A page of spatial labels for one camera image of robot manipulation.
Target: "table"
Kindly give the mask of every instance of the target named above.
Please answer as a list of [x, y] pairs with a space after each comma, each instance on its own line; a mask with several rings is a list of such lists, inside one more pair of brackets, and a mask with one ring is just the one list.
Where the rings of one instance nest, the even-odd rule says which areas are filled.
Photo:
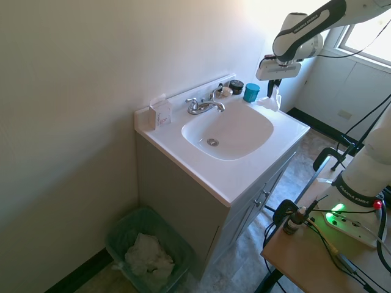
[[[351, 160], [352, 157], [348, 156], [344, 164], [349, 164]], [[307, 188], [304, 189], [298, 201], [298, 206], [308, 207], [316, 196], [324, 190], [325, 185], [321, 184], [318, 179], [334, 179], [343, 170], [342, 166], [339, 166], [334, 172], [330, 170], [336, 161], [332, 157], [324, 163], [324, 168], [315, 174], [313, 182], [310, 182]], [[311, 217], [315, 218], [316, 224], [341, 253], [358, 265], [384, 289], [391, 289], [391, 276], [381, 264], [376, 249], [367, 247], [361, 242], [327, 226], [320, 212], [312, 212]], [[391, 246], [390, 211], [388, 211], [385, 243]], [[383, 252], [385, 259], [391, 264], [391, 257], [385, 250]], [[282, 275], [287, 276], [304, 292], [366, 292], [359, 283], [334, 266], [319, 235], [306, 226], [300, 228], [294, 235], [287, 235], [280, 227], [274, 232], [261, 255], [276, 270], [265, 277], [256, 292], [270, 292]], [[378, 292], [383, 292], [372, 282], [369, 282], [369, 284]]]

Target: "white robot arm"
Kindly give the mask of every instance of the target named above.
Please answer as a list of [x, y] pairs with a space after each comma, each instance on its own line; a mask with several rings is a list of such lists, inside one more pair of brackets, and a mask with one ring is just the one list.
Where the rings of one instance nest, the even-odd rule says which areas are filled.
[[262, 62], [260, 81], [293, 78], [298, 61], [317, 56], [323, 48], [321, 32], [334, 27], [362, 23], [386, 12], [391, 0], [331, 0], [311, 15], [289, 14], [273, 43], [274, 60]]
[[[273, 56], [265, 56], [257, 71], [259, 80], [297, 76], [302, 59], [315, 57], [323, 47], [321, 32], [333, 27], [361, 23], [391, 8], [391, 0], [331, 0], [313, 14], [291, 13], [273, 43]], [[369, 133], [365, 147], [346, 170], [319, 197], [322, 210], [340, 206], [346, 211], [367, 212], [378, 204], [379, 193], [391, 182], [391, 106]], [[378, 242], [372, 234], [344, 222], [341, 217], [324, 213], [326, 223], [371, 246]], [[350, 217], [371, 231], [379, 229], [381, 219], [375, 213], [351, 214]]]

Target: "table leg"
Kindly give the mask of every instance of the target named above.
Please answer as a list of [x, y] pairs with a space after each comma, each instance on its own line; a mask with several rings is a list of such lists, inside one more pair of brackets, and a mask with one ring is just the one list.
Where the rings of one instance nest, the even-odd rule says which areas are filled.
[[270, 293], [277, 281], [283, 276], [282, 272], [277, 269], [273, 269], [271, 273], [268, 273], [259, 284], [255, 293]]

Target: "vanity cabinet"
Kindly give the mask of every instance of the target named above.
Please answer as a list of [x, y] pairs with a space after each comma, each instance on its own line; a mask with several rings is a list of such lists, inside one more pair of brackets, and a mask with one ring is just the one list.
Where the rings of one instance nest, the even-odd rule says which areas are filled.
[[137, 133], [140, 204], [153, 208], [189, 243], [195, 254], [191, 272], [201, 278], [264, 208], [298, 144], [228, 207]]

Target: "window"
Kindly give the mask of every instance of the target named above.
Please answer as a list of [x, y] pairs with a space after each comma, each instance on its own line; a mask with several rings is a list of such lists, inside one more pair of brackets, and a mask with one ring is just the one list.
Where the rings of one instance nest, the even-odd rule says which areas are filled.
[[[376, 38], [390, 19], [391, 9], [372, 20], [350, 26], [339, 47], [350, 52], [364, 49]], [[373, 44], [359, 55], [391, 65], [391, 23]]]

